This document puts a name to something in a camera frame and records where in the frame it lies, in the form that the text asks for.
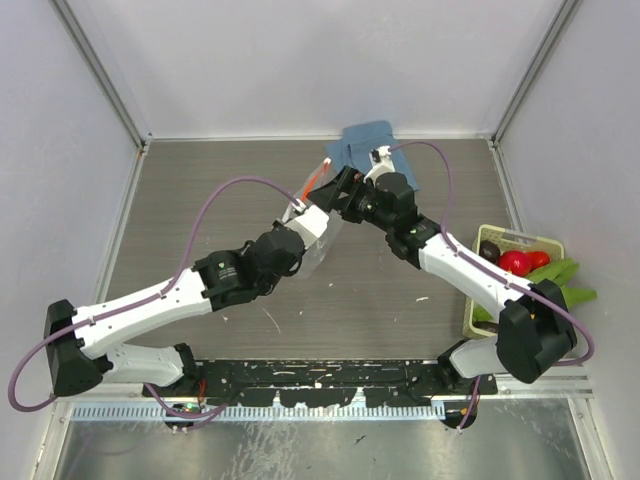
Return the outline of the clear zip bag orange zipper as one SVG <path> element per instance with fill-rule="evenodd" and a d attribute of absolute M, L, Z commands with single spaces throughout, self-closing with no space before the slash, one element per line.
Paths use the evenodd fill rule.
<path fill-rule="evenodd" d="M 326 157 L 322 161 L 322 163 L 309 175 L 306 183 L 299 189 L 294 197 L 296 199 L 303 200 L 307 205 L 312 204 L 308 200 L 308 194 L 314 188 L 318 188 L 327 184 L 333 175 L 335 175 L 335 170 L 332 166 L 332 160 L 329 157 Z M 320 264 L 326 258 L 331 246 L 340 233 L 344 222 L 335 212 L 327 214 L 329 215 L 327 230 L 315 244 L 313 244 L 308 250 L 305 250 L 305 253 L 302 257 L 301 267 L 295 274 L 297 278 L 307 279 L 311 276 L 311 274 L 320 266 Z"/>

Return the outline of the green leafy vegetable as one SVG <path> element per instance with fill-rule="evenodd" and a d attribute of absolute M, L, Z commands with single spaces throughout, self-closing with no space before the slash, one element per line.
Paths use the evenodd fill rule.
<path fill-rule="evenodd" d="M 571 258 L 564 258 L 557 261 L 547 262 L 537 269 L 525 270 L 525 275 L 521 276 L 516 272 L 516 265 L 513 261 L 504 264 L 504 270 L 517 276 L 524 277 L 530 283 L 539 283 L 542 280 L 551 280 L 556 283 L 562 291 L 566 305 L 573 308 L 576 305 L 590 302 L 597 299 L 597 292 L 587 288 L 570 287 L 569 281 L 578 272 L 580 264 Z"/>

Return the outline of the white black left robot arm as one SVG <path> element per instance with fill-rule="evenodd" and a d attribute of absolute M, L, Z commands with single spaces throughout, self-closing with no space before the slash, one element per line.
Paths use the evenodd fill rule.
<path fill-rule="evenodd" d="M 189 348 L 140 347 L 130 339 L 172 322 L 250 303 L 299 270 L 317 237 L 295 222 L 275 224 L 235 250 L 215 251 L 165 282 L 101 304 L 49 305 L 46 354 L 56 397 L 103 381 L 151 383 L 178 396 L 194 393 L 200 372 Z"/>

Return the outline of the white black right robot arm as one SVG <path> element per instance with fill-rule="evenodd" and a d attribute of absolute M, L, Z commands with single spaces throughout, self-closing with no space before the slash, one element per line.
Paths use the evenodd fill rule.
<path fill-rule="evenodd" d="M 308 198 L 347 222 L 376 226 L 396 257 L 445 280 L 497 321 L 496 335 L 463 340 L 439 356 L 438 379 L 447 392 L 462 393 L 474 377 L 498 373 L 531 384 L 576 346 L 559 286 L 550 280 L 531 283 L 456 242 L 419 212 L 402 174 L 371 180 L 345 167 Z"/>

